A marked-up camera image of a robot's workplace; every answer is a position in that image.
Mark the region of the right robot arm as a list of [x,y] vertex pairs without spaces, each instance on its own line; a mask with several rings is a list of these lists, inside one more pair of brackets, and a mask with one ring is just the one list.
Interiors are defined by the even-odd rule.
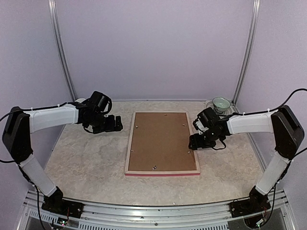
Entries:
[[245,202],[248,212],[255,213],[268,202],[268,193],[282,180],[291,162],[302,152],[299,150],[305,132],[297,117],[287,105],[276,109],[247,114],[218,115],[211,108],[201,111],[193,121],[196,133],[189,137],[189,149],[213,149],[216,142],[225,149],[226,137],[249,134],[259,139],[267,138],[273,149],[265,171],[249,193]]

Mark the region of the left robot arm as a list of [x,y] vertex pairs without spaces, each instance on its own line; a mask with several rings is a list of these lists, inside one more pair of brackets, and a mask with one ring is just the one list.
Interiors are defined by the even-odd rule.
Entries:
[[110,115],[103,109],[90,108],[84,103],[70,102],[41,108],[13,107],[1,118],[6,125],[2,142],[27,180],[44,195],[44,203],[62,213],[67,209],[63,192],[46,174],[34,153],[32,136],[45,129],[65,125],[81,125],[85,132],[100,134],[120,132],[123,129],[119,115]]

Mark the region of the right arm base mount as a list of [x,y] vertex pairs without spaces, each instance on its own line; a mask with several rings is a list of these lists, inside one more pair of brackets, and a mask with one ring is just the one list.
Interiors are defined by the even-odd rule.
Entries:
[[271,205],[269,201],[264,201],[261,204],[258,204],[257,202],[253,203],[249,198],[240,201],[233,201],[229,204],[229,208],[232,218],[237,218],[265,211],[270,209]]

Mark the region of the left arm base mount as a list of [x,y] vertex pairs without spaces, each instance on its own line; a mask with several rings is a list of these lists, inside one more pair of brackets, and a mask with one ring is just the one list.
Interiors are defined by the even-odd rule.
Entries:
[[83,208],[83,203],[70,200],[61,200],[60,202],[56,203],[45,201],[42,205],[42,209],[45,211],[78,219],[81,218]]

